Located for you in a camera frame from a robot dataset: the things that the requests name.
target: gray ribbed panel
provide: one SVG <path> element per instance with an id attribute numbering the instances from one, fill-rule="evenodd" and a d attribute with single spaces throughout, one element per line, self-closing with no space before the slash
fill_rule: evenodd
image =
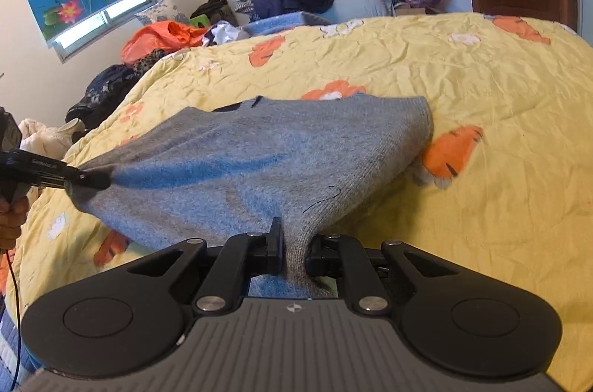
<path id="1" fill-rule="evenodd" d="M 287 306 L 298 304 L 298 312 Z M 160 363 L 122 378 L 81 381 L 42 371 L 25 392 L 560 392 L 540 374 L 508 384 L 463 381 L 417 359 L 389 322 L 342 300 L 246 298 L 202 318 Z"/>

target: finger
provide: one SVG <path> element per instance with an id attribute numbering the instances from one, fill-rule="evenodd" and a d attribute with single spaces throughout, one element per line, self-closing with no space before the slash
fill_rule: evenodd
<path id="1" fill-rule="evenodd" d="M 25 215 L 29 211 L 29 198 L 23 196 L 12 206 L 12 210 L 17 215 Z"/>
<path id="2" fill-rule="evenodd" d="M 15 226 L 10 228 L 9 226 L 0 226 L 0 237 L 8 238 L 8 240 L 16 240 L 21 236 L 21 227 Z"/>
<path id="3" fill-rule="evenodd" d="M 27 221 L 27 215 L 17 213 L 0 213 L 0 226 L 15 228 L 24 225 Z"/>
<path id="4" fill-rule="evenodd" d="M 17 246 L 17 240 L 9 240 L 7 238 L 0 238 L 0 249 L 12 250 Z"/>

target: blue storage box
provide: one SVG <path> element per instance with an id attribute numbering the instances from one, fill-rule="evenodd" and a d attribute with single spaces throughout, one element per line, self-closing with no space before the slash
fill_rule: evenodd
<path id="1" fill-rule="evenodd" d="M 292 12 L 281 16 L 269 17 L 256 23 L 245 24 L 241 29 L 249 36 L 268 36 L 299 26 L 329 26 L 330 21 L 309 12 Z"/>

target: yellow blanket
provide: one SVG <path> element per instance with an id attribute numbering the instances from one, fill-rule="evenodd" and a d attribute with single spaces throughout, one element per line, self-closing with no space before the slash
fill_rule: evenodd
<path id="1" fill-rule="evenodd" d="M 181 51 L 157 63 L 66 159 L 81 165 L 186 106 L 358 90 L 425 96 L 435 145 L 425 154 L 428 185 L 401 177 L 341 231 L 367 247 L 398 238 L 543 297 L 563 322 L 549 373 L 585 391 L 593 383 L 593 49 L 559 24 L 378 18 Z M 18 244 L 21 309 L 148 251 L 76 211 L 64 191 L 47 190 Z M 9 282 L 13 317 L 14 305 Z"/>

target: window frame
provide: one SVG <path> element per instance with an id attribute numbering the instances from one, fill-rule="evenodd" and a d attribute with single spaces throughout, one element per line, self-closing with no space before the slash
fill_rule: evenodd
<path id="1" fill-rule="evenodd" d="M 137 14 L 138 12 L 142 12 L 145 9 L 148 9 L 151 6 L 154 6 L 155 4 L 156 4 L 156 0 L 145 1 L 141 4 L 139 4 L 138 6 L 128 9 L 127 11 L 123 12 L 122 14 L 116 16 L 113 19 L 111 17 L 109 17 L 109 14 L 107 13 L 107 10 L 111 6 L 107 6 L 102 11 L 96 12 L 95 14 L 93 14 L 93 15 L 101 14 L 103 17 L 103 21 L 105 21 L 105 24 L 103 24 L 102 26 L 99 26 L 98 28 L 85 34 L 83 37 L 74 41 L 72 44 L 70 44 L 70 46 L 68 46 L 66 48 L 62 47 L 62 45 L 58 41 L 53 41 L 53 42 L 51 42 L 50 45 L 54 48 L 60 61 L 62 63 L 64 63 L 68 59 L 70 59 L 72 56 L 75 56 L 77 53 L 79 53 L 80 51 L 85 49 L 90 44 L 93 44 L 94 42 L 98 41 L 100 38 L 102 38 L 106 34 L 117 29 L 118 27 L 122 26 L 123 24 L 126 24 L 126 23 L 130 22 L 131 20 L 133 20 L 135 17 L 135 14 Z"/>

